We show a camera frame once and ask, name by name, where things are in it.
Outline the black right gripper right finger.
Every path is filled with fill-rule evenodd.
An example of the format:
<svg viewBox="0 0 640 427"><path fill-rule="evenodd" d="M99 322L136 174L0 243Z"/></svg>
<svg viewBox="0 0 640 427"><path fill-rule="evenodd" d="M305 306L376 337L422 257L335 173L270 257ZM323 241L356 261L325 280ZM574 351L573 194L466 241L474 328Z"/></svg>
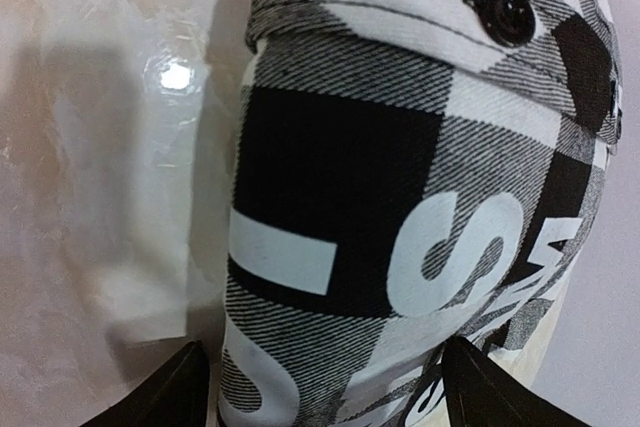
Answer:
<svg viewBox="0 0 640 427"><path fill-rule="evenodd" d="M442 358L452 426L563 426L565 412L533 394L462 337Z"/></svg>

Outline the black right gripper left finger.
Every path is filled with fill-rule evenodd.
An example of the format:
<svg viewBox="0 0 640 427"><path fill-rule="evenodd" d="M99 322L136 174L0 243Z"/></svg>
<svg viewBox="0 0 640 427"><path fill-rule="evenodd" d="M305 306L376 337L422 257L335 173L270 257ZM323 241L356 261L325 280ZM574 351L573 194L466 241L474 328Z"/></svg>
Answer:
<svg viewBox="0 0 640 427"><path fill-rule="evenodd" d="M208 416L208 357L189 342L89 427L204 427Z"/></svg>

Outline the black white checked shirt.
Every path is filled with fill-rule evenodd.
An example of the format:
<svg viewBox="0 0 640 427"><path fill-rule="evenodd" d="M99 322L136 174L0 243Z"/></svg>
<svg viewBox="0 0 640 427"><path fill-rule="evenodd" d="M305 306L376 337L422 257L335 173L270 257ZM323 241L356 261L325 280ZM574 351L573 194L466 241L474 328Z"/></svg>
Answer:
<svg viewBox="0 0 640 427"><path fill-rule="evenodd" d="M621 136L607 0L252 0L221 426L452 426L528 389Z"/></svg>

